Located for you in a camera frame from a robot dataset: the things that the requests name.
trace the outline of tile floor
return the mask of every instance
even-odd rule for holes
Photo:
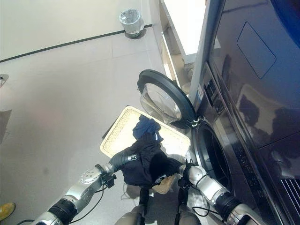
[[[12,110],[0,145],[0,199],[17,205],[1,224],[36,218],[85,170],[108,162],[101,136],[125,106],[142,109],[136,82],[148,68],[164,73],[152,28],[140,39],[118,34],[0,63],[9,75],[0,111]],[[115,186],[78,225],[112,225],[138,204],[139,188],[116,175]],[[172,225],[176,187],[154,195],[146,223]]]

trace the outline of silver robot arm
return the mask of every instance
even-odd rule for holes
[[[137,155],[114,156],[104,166],[95,165],[84,172],[81,178],[47,212],[39,216],[31,225],[68,225],[90,202],[92,196],[103,186],[114,185],[117,172],[122,165],[137,159]]]
[[[246,204],[242,204],[219,182],[212,179],[201,166],[181,165],[180,174],[197,188],[228,225],[266,225]]]

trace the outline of white cabinet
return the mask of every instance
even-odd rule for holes
[[[150,0],[157,45],[166,75],[186,93],[194,70],[205,0]]]

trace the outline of open washer door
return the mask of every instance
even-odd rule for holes
[[[165,75],[144,70],[137,86],[142,94],[141,104],[149,115],[181,129],[197,125],[197,116],[188,97]]]

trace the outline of washing machine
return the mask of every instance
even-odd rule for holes
[[[144,70],[141,103],[150,115],[190,130],[198,164],[266,224],[298,225],[300,3],[226,0],[207,7],[193,101],[165,75]]]

